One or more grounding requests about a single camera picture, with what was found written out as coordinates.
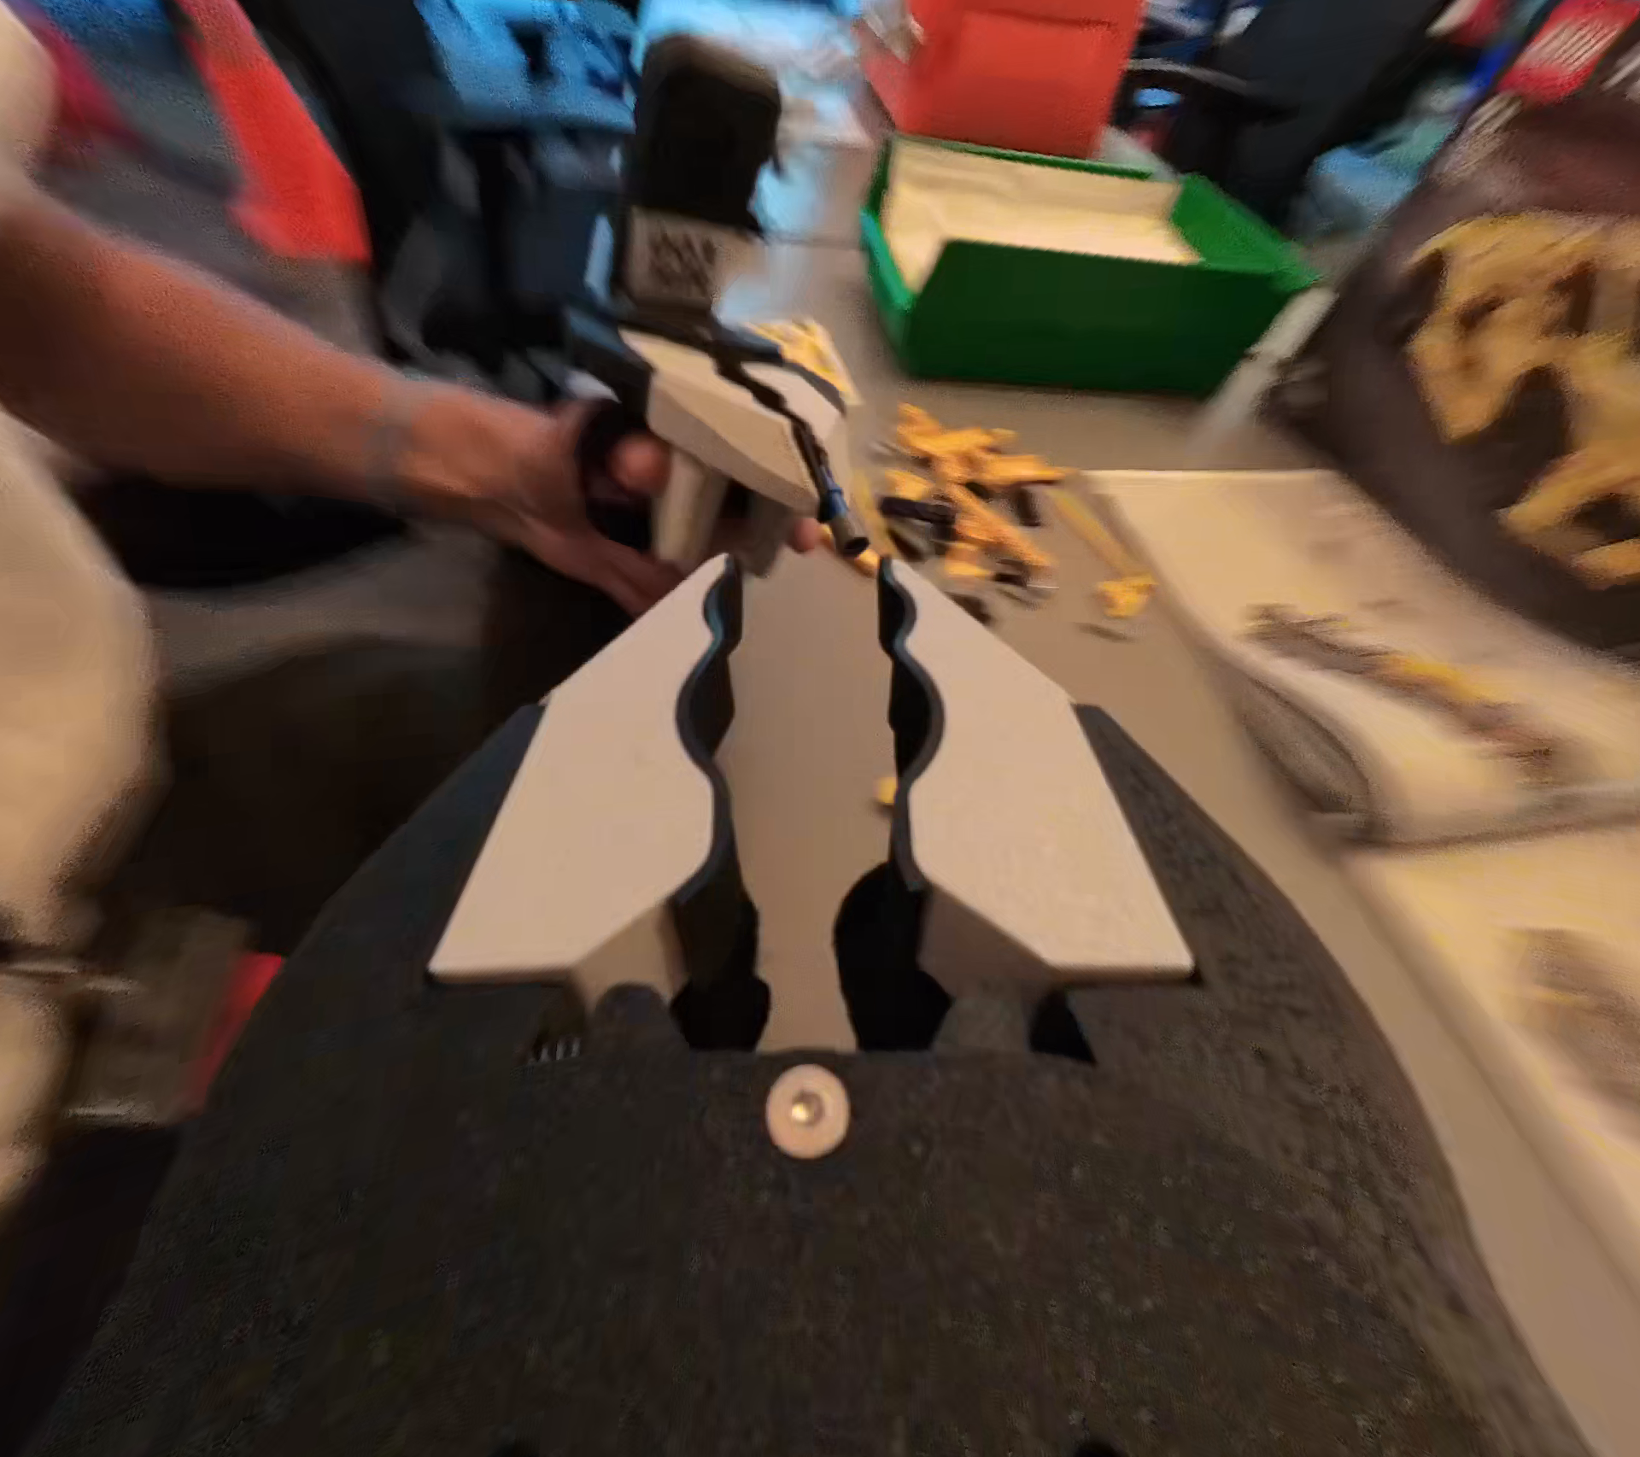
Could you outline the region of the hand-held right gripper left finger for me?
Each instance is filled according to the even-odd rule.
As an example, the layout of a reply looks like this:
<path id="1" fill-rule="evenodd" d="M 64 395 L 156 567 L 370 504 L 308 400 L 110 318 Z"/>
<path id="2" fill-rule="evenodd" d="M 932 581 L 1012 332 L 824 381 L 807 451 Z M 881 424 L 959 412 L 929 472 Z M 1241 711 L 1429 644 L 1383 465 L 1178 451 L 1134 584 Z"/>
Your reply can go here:
<path id="1" fill-rule="evenodd" d="M 718 750 L 742 572 L 717 554 L 541 702 L 431 948 L 442 986 L 665 998 L 751 964 L 754 912 Z"/>

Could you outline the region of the clear plastic parts bag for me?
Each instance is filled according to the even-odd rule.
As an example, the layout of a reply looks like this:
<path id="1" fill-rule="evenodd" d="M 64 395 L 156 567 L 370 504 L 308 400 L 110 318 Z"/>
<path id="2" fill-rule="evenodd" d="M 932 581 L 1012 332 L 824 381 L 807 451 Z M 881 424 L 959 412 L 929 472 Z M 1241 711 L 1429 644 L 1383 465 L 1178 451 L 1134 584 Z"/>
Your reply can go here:
<path id="1" fill-rule="evenodd" d="M 132 923 L 91 955 L 3 941 L 3 982 L 66 1017 L 61 1114 L 76 1126 L 160 1129 L 192 1119 L 281 957 L 202 907 Z"/>

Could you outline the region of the green plastic bin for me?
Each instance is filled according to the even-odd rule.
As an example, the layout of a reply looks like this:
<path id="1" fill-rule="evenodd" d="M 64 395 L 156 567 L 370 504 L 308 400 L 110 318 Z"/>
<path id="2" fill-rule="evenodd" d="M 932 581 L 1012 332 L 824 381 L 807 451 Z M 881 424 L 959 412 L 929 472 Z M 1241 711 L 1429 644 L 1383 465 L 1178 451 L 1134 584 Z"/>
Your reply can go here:
<path id="1" fill-rule="evenodd" d="M 1193 265 L 951 243 L 918 292 L 891 263 L 879 209 L 894 142 L 1180 185 L 1171 212 Z M 1005 388 L 1210 398 L 1315 272 L 1210 181 L 922 137 L 888 139 L 860 210 L 876 320 L 905 376 Z"/>

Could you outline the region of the toy car set box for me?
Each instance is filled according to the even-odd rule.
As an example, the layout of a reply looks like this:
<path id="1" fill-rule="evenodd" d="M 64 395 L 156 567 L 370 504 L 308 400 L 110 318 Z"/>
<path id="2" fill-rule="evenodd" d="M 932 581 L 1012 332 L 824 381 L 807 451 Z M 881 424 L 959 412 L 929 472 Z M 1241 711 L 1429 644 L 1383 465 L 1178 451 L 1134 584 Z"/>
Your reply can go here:
<path id="1" fill-rule="evenodd" d="M 1547 0 L 1268 417 L 1467 586 L 1637 653 L 1637 0 Z"/>

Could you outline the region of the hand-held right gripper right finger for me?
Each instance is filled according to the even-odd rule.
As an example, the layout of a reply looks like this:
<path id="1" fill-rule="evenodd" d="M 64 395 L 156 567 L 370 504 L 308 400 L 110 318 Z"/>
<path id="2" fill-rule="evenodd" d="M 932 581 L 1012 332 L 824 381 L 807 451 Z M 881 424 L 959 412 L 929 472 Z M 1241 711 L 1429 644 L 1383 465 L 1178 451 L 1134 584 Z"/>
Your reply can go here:
<path id="1" fill-rule="evenodd" d="M 886 856 L 833 924 L 853 989 L 1185 982 L 1197 962 L 1070 694 L 915 569 L 882 560 Z"/>

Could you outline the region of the person's left hand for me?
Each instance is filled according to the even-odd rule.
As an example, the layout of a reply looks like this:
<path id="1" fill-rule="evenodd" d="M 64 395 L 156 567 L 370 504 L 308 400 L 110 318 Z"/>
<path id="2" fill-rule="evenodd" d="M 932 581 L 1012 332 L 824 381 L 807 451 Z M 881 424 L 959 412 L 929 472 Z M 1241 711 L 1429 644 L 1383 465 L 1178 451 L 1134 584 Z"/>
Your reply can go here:
<path id="1" fill-rule="evenodd" d="M 602 531 L 592 511 L 645 518 L 665 489 L 671 451 L 643 429 L 624 431 L 583 465 L 599 415 L 590 400 L 536 408 L 426 388 L 384 477 L 406 509 L 471 528 L 642 615 L 674 590 L 679 572 Z"/>

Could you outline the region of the grey desk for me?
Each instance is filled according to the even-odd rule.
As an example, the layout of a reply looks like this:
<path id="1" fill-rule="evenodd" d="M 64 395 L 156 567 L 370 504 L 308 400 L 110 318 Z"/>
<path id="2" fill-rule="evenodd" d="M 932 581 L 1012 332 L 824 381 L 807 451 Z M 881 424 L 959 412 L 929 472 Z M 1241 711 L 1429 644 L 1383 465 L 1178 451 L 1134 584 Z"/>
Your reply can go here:
<path id="1" fill-rule="evenodd" d="M 735 323 L 811 318 L 829 332 L 864 405 L 853 463 L 899 402 L 946 424 L 1009 429 L 1077 468 L 1294 467 L 1301 456 L 1238 420 L 1200 432 L 1195 402 L 906 383 L 877 326 L 864 258 L 843 246 L 775 241 L 722 301 Z M 1450 1165 L 1491 1283 L 1545 1382 L 1598 1454 L 1636 1454 L 1636 1263 L 1588 1222 L 1538 1143 L 1497 1099 L 1422 965 L 1299 817 L 1245 735 L 1217 675 L 1171 615 L 1137 634 L 1082 629 L 1096 557 L 1048 530 L 1057 593 L 1041 610 L 1004 605 L 1002 636 L 1074 701 L 1106 709 L 1219 830 L 1303 914 L 1391 1047 Z M 747 894 L 761 914 L 759 974 L 771 1011 L 765 1051 L 845 1049 L 831 924 L 852 883 L 886 853 L 872 791 L 891 772 L 891 668 L 877 646 L 869 578 L 785 554 L 746 591 L 730 666 L 735 718 L 720 748 Z"/>

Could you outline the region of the person's left forearm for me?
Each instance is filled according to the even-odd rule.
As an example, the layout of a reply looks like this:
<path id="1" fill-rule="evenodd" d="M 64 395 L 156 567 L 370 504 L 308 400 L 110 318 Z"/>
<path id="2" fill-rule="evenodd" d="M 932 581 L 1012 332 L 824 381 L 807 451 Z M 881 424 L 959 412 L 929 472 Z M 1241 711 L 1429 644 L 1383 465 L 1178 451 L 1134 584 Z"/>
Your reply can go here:
<path id="1" fill-rule="evenodd" d="M 79 219 L 3 197 L 1 398 L 91 463 L 407 511 L 421 388 Z"/>

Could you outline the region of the white paper packets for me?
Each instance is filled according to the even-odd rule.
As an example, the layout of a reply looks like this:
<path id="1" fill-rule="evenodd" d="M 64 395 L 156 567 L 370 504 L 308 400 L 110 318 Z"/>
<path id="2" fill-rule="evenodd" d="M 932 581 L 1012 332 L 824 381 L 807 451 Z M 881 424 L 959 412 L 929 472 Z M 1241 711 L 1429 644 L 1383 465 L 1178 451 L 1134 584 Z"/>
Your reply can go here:
<path id="1" fill-rule="evenodd" d="M 1180 185 L 1151 176 L 894 142 L 877 210 L 903 285 L 917 294 L 947 246 L 1193 265 L 1175 226 Z"/>

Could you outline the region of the pile of loose toy bricks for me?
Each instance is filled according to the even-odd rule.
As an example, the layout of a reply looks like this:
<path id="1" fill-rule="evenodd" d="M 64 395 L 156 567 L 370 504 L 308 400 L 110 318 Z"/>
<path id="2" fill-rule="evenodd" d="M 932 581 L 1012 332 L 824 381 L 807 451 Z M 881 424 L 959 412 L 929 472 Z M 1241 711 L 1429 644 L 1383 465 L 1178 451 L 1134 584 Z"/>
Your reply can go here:
<path id="1" fill-rule="evenodd" d="M 1087 631 L 1134 636 L 1156 596 L 1151 571 L 1096 518 L 1072 472 L 1004 427 L 952 424 L 899 402 L 852 499 L 867 540 L 858 574 L 884 562 L 929 571 L 981 625 L 993 624 L 995 601 L 1038 610 L 1058 596 L 1058 538 L 1087 560 Z"/>

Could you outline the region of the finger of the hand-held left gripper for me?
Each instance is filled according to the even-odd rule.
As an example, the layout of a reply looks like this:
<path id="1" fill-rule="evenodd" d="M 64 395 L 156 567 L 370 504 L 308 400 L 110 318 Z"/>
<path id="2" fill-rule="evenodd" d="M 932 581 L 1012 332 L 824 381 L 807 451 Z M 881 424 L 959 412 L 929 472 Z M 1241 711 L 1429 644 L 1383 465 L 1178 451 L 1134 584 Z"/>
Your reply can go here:
<path id="1" fill-rule="evenodd" d="M 648 367 L 645 424 L 655 438 L 754 496 L 816 518 L 814 484 L 735 480 L 735 376 L 722 374 L 710 354 L 660 335 L 645 335 L 643 361 Z"/>
<path id="2" fill-rule="evenodd" d="M 735 480 L 836 485 L 848 477 L 848 412 L 817 376 L 768 356 L 735 359 Z"/>

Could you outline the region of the open instruction booklet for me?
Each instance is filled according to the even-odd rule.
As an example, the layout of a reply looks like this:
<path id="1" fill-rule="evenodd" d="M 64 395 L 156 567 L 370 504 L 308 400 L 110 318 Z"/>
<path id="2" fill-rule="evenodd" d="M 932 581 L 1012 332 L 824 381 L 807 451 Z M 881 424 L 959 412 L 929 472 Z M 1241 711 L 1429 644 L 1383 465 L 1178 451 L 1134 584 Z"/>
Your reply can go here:
<path id="1" fill-rule="evenodd" d="M 1491 607 L 1330 472 L 1082 482 L 1636 1278 L 1636 670 Z"/>

